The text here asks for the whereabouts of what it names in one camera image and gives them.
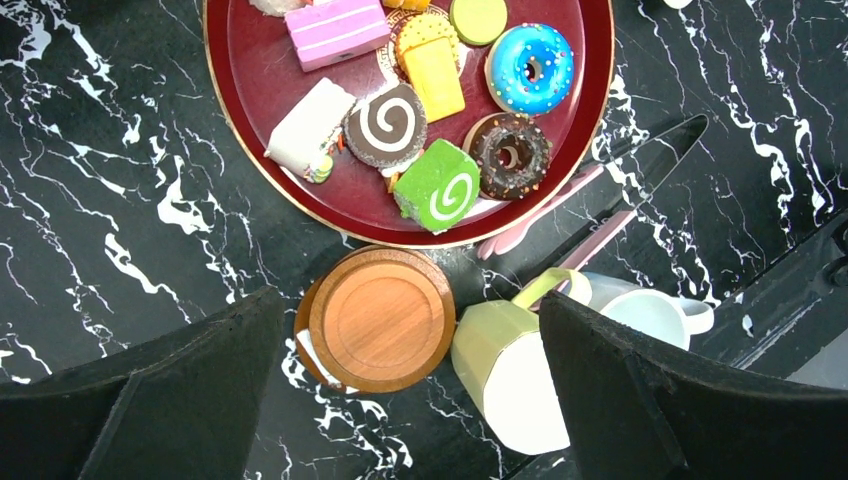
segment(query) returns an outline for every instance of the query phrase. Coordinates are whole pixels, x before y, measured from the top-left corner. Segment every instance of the mug handle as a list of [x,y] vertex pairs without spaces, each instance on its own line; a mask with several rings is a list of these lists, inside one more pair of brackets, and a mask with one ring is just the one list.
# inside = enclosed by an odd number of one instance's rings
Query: mug handle
[[531,305],[538,302],[546,293],[565,281],[571,283],[568,296],[572,300],[583,305],[589,303],[589,300],[592,299],[592,285],[589,283],[589,279],[577,270],[568,270],[565,268],[549,268],[545,270],[544,273],[525,286],[512,299],[512,303],[525,310],[529,309]]
[[713,307],[700,300],[674,297],[674,301],[683,310],[683,318],[686,332],[689,335],[707,333],[715,324],[715,311]]

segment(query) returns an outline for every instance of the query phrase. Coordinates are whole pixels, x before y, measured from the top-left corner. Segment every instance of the mug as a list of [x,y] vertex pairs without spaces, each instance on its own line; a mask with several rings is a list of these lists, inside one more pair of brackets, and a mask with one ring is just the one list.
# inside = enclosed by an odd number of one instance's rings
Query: mug
[[[581,275],[588,280],[591,291],[591,298],[586,304],[589,308],[657,340],[689,350],[692,335],[713,328],[715,314],[712,307],[704,302],[671,297],[597,273]],[[586,295],[585,282],[569,288],[577,288]]]
[[451,344],[457,376],[474,405],[506,447],[538,455],[569,446],[550,368],[529,307],[564,281],[572,299],[587,304],[588,279],[551,268],[512,301],[495,300],[465,310]]

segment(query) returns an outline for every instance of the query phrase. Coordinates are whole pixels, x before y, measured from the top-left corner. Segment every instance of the marble surface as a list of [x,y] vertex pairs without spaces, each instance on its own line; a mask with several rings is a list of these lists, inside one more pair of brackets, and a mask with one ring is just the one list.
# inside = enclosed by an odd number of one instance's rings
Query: marble surface
[[[735,301],[848,204],[848,1],[613,3],[615,75],[590,156],[669,119],[703,112],[712,126],[587,269]],[[202,8],[0,2],[0,381],[34,382],[122,351],[263,285],[287,299],[290,325],[304,289],[361,245],[287,203],[247,159],[209,77]],[[508,255],[481,263],[471,247],[428,252],[458,307],[514,293],[619,188],[612,179],[638,167],[638,158],[611,167],[606,184]],[[716,330],[749,338],[740,320],[720,315]],[[755,349],[751,340],[732,348]],[[568,452],[532,459],[502,447],[448,361],[403,392],[344,397],[304,371],[291,338],[278,355],[245,478],[574,468]]]

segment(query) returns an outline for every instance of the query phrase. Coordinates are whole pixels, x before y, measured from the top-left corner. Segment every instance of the pink cake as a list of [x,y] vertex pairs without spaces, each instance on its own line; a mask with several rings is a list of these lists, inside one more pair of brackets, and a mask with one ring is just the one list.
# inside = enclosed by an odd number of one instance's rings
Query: pink cake
[[333,0],[286,14],[304,72],[376,50],[391,31],[380,0]]

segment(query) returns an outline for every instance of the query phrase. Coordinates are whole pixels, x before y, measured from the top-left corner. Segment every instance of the toy food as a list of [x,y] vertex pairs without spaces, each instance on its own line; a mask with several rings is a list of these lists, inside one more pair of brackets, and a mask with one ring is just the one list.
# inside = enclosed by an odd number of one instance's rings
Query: toy food
[[296,10],[306,5],[305,0],[250,0],[250,4],[265,15],[282,17],[286,12]]
[[401,215],[440,233],[456,225],[480,192],[474,160],[446,140],[436,140],[394,185]]
[[344,134],[363,163],[397,167],[418,157],[427,139],[427,114],[415,90],[402,83],[348,115]]
[[[550,164],[550,144],[526,115],[494,113],[477,122],[463,150],[480,167],[480,191],[494,200],[516,200],[539,188]],[[504,165],[500,154],[510,160]]]
[[286,14],[304,72],[376,50],[391,31],[379,0],[333,0]]
[[574,53],[547,25],[523,24],[507,30],[486,59],[489,93],[506,112],[541,115],[568,95]]
[[395,56],[401,68],[406,70],[403,53],[431,40],[445,37],[450,41],[454,62],[459,64],[459,37],[450,22],[440,15],[423,13],[409,19],[395,39]]
[[383,0],[383,5],[389,8],[403,8],[404,10],[418,10],[423,12],[430,6],[430,0]]
[[504,0],[453,0],[450,19],[459,38],[469,45],[488,45],[506,27]]
[[438,15],[417,15],[398,34],[398,63],[424,104],[430,123],[465,109],[456,68],[458,44],[456,31]]
[[356,97],[322,78],[274,127],[265,157],[309,182],[323,183],[333,169],[327,147],[354,103]]

